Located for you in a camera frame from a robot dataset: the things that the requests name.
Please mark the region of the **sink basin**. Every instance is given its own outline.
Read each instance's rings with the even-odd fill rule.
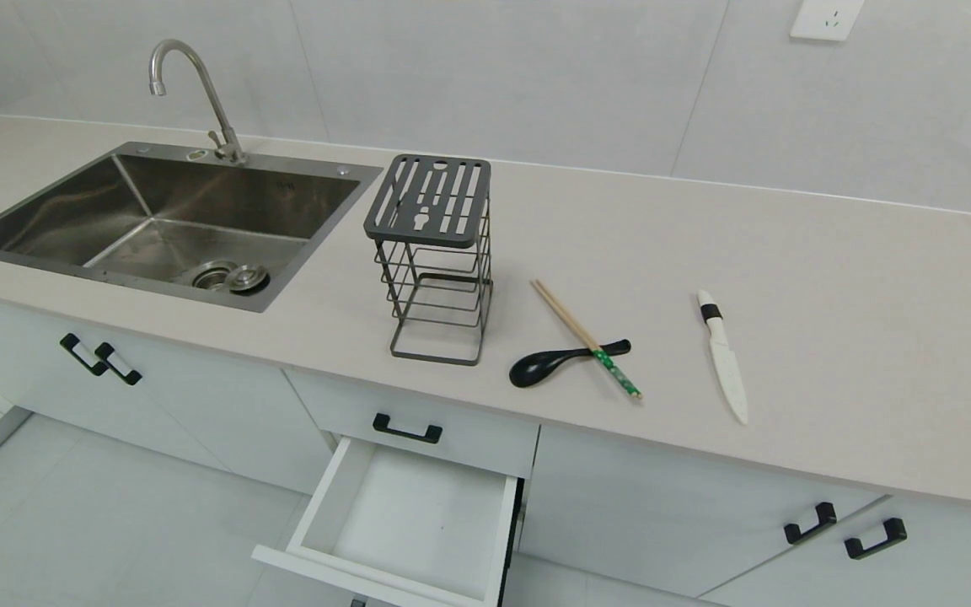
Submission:
[[[260,312],[380,172],[125,143],[3,212],[0,261]],[[269,277],[230,291],[247,265]]]

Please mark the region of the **floor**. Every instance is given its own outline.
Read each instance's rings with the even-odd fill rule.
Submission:
[[[0,448],[0,607],[347,607],[250,560],[308,497],[32,416]],[[517,556],[505,607],[695,607]]]

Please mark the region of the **electrical outlet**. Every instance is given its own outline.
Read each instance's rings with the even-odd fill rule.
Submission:
[[[864,0],[804,0],[789,35],[809,40],[844,41],[863,5]]]

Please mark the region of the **knife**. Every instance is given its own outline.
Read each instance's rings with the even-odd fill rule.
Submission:
[[[740,367],[737,366],[736,354],[729,349],[729,340],[725,337],[725,325],[722,324],[722,312],[706,291],[699,291],[699,311],[710,330],[710,355],[714,360],[714,370],[717,371],[717,383],[721,385],[725,401],[732,408],[732,414],[744,426],[748,425],[748,396],[744,394],[744,382],[740,379]]]

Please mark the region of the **white wall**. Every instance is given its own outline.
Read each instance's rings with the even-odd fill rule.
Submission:
[[[837,193],[971,211],[971,0],[867,0],[843,45],[799,0],[0,0],[0,114]]]

